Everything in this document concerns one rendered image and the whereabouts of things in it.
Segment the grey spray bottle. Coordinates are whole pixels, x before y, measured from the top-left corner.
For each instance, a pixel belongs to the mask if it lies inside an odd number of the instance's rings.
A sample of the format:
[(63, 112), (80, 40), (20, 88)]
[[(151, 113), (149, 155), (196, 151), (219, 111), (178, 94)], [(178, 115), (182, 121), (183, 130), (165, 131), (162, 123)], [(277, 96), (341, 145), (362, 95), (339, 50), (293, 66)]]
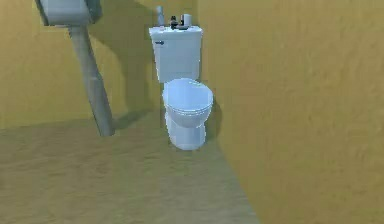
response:
[(156, 7), (157, 11), (157, 22), (159, 27), (164, 27), (165, 25), (165, 17), (164, 17), (164, 12), (163, 12), (163, 7), (162, 6), (157, 6)]

